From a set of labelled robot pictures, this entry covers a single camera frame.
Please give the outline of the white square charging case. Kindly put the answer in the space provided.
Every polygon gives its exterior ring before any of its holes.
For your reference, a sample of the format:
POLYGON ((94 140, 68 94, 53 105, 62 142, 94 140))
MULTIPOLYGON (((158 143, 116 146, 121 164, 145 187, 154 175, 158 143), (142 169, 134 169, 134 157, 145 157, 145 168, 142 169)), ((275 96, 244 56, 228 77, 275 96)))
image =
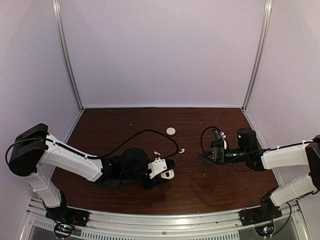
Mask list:
POLYGON ((173 169, 164 171, 160 174, 160 177, 165 180, 171 180, 175 177, 175 172, 173 169))

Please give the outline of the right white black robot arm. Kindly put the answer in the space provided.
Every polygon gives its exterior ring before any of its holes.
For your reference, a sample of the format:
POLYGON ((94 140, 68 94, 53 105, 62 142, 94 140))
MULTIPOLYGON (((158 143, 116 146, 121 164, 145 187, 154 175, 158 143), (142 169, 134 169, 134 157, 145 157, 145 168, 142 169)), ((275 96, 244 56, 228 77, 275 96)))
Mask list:
POLYGON ((292 200, 303 198, 320 191, 320 137, 303 140, 275 148, 259 148, 256 132, 251 128, 237 130, 237 148, 230 148, 226 135, 215 126, 209 126, 215 137, 208 150, 200 141, 199 159, 214 165, 228 165, 244 162, 256 172, 290 166, 307 166, 309 172, 276 188, 267 194, 268 200, 256 210, 259 220, 268 220, 279 207, 292 200))

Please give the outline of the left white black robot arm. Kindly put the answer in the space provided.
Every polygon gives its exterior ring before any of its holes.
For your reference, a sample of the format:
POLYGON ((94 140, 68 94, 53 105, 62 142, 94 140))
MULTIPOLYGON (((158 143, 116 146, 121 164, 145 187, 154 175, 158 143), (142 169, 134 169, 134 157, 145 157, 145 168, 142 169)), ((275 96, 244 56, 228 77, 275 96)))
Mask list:
POLYGON ((26 179, 33 192, 61 222, 69 221, 72 211, 66 207, 63 192, 43 173, 43 164, 105 187, 141 183, 149 190, 175 177, 175 161, 169 157, 150 160, 138 147, 126 149, 120 156, 92 155, 58 140, 44 123, 18 135, 5 152, 5 162, 14 175, 26 179))

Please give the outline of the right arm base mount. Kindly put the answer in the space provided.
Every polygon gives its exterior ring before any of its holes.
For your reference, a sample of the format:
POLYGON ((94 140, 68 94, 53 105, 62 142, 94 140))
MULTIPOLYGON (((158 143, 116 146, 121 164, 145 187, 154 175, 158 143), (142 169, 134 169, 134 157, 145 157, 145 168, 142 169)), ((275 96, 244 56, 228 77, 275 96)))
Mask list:
POLYGON ((282 216, 279 206, 271 200, 273 190, 260 199, 260 206, 243 208, 238 212, 243 227, 254 225, 255 233, 262 238, 272 237, 276 233, 275 219, 282 216))

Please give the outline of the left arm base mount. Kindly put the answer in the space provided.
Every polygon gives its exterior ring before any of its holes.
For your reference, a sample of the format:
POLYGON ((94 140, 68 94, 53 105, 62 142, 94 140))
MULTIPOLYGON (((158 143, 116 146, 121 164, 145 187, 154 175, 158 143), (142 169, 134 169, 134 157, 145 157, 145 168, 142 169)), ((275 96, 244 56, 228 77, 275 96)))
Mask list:
POLYGON ((60 191, 61 202, 58 207, 49 208, 44 201, 45 217, 54 221, 53 233, 58 239, 65 240, 76 230, 76 227, 86 227, 89 212, 67 206, 65 194, 60 191))

